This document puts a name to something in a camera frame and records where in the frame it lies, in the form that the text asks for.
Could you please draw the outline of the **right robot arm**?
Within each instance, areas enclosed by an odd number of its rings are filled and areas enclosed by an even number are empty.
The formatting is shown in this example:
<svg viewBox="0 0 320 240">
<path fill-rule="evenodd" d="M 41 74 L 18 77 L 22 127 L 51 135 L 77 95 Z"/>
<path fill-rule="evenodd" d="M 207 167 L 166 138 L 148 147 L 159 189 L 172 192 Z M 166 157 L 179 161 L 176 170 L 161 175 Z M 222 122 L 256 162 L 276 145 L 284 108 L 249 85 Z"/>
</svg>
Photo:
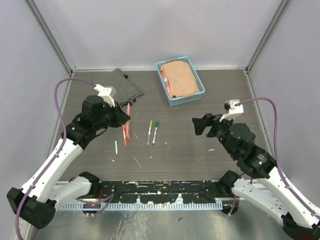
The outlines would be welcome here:
<svg viewBox="0 0 320 240">
<path fill-rule="evenodd" d="M 302 196 L 280 169 L 277 160 L 257 146 L 255 134 L 244 123 L 234 123 L 238 114 L 205 114 L 193 118 L 194 131 L 216 138 L 236 162 L 241 173 L 228 170 L 218 181 L 120 181 L 111 193 L 117 202 L 133 204 L 211 204 L 216 198 L 244 198 L 275 219 L 294 240 L 320 237 L 320 209 Z"/>
</svg>

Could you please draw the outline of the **white marker green end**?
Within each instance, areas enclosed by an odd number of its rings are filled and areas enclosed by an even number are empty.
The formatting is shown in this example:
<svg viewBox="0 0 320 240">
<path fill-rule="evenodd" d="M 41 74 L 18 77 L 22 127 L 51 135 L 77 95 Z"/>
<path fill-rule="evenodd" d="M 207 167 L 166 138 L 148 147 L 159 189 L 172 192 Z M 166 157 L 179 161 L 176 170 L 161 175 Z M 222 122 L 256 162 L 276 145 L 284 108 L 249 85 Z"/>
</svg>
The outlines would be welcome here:
<svg viewBox="0 0 320 240">
<path fill-rule="evenodd" d="M 152 138 L 152 145 L 153 146 L 156 143 L 157 130 L 158 130 L 158 127 L 156 126 L 155 129 L 154 129 L 154 134 L 153 134 L 153 138 Z"/>
</svg>

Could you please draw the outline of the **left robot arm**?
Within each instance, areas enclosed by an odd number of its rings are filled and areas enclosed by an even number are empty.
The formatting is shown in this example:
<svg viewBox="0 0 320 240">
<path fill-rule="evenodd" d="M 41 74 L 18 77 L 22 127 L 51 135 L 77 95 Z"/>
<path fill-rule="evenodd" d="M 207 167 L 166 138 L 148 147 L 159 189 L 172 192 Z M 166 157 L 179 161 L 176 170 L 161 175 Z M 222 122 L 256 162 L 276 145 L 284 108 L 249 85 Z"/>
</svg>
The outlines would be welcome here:
<svg viewBox="0 0 320 240">
<path fill-rule="evenodd" d="M 82 196 L 100 194 L 100 179 L 85 171 L 58 189 L 57 181 L 89 143 L 108 128 L 120 128 L 130 116 L 118 104 L 108 104 L 101 96 L 90 95 L 81 112 L 65 127 L 54 151 L 21 188 L 11 188 L 6 197 L 12 211 L 37 229 L 45 228 L 57 210 Z"/>
</svg>

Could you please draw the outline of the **white pen lime end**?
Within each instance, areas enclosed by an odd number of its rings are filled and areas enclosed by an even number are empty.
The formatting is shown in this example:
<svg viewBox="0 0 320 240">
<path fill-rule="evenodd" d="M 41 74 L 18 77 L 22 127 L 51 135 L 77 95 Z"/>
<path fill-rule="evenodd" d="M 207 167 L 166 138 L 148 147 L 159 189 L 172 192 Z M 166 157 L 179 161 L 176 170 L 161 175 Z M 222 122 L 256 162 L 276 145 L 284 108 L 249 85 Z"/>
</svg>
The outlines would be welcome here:
<svg viewBox="0 0 320 240">
<path fill-rule="evenodd" d="M 151 129 L 152 129 L 152 127 L 149 127 L 149 128 L 148 128 L 147 141 L 146 141 L 146 145 L 147 145 L 147 146 L 150 144 Z"/>
</svg>

